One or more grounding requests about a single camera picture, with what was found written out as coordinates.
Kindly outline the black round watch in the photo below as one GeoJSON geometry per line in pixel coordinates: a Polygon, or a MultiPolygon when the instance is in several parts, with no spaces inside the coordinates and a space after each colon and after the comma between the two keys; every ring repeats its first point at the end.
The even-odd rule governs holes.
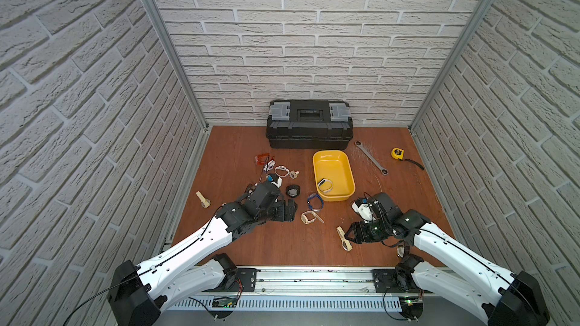
{"type": "Polygon", "coordinates": [[[291,199],[297,198],[301,194],[301,188],[299,185],[292,184],[286,187],[285,193],[291,199]]]}

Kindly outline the blue translucent watch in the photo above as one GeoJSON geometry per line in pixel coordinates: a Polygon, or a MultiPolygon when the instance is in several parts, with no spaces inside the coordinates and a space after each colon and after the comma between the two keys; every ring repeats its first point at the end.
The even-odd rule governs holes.
{"type": "Polygon", "coordinates": [[[308,210],[319,212],[324,208],[324,201],[318,193],[312,193],[307,197],[308,210]]]}

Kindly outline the tan wooden watch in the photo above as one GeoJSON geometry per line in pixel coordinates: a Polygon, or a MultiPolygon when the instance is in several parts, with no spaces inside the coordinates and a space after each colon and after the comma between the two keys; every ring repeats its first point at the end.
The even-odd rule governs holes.
{"type": "Polygon", "coordinates": [[[211,206],[211,201],[207,199],[200,191],[196,192],[196,197],[199,199],[203,208],[209,208],[211,206]]]}

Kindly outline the yellow plastic tray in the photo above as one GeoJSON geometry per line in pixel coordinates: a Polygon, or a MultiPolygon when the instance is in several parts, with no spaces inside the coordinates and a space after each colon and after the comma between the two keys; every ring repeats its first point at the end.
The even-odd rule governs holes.
{"type": "Polygon", "coordinates": [[[327,194],[318,194],[324,202],[347,201],[356,191],[353,172],[347,154],[341,150],[322,150],[313,155],[315,185],[322,178],[330,179],[334,189],[327,194]]]}

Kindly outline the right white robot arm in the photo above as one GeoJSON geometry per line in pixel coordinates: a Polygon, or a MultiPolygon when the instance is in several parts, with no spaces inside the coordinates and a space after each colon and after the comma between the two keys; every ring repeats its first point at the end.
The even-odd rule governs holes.
{"type": "Polygon", "coordinates": [[[361,217],[343,245],[384,244],[400,252],[393,283],[402,291],[436,294],[487,325],[547,325],[551,319],[539,282],[500,267],[469,249],[415,210],[402,212],[385,193],[354,201],[361,217]]]}

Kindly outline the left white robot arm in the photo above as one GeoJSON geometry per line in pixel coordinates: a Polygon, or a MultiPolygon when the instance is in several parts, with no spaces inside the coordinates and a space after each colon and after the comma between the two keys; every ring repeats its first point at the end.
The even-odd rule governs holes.
{"type": "Polygon", "coordinates": [[[292,222],[296,211],[279,184],[265,181],[218,207],[204,226],[167,251],[139,264],[125,261],[107,294],[117,324],[152,325],[190,295],[232,285],[237,267],[218,250],[269,221],[292,222]]]}

